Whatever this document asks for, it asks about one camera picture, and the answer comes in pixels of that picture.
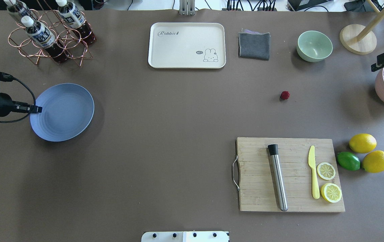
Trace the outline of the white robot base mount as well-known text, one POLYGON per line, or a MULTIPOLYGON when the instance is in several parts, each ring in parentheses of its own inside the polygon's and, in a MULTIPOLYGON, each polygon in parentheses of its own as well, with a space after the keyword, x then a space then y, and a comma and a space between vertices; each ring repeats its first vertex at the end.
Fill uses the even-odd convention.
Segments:
POLYGON ((141 242, 229 242, 226 231, 166 231, 145 232, 141 242))

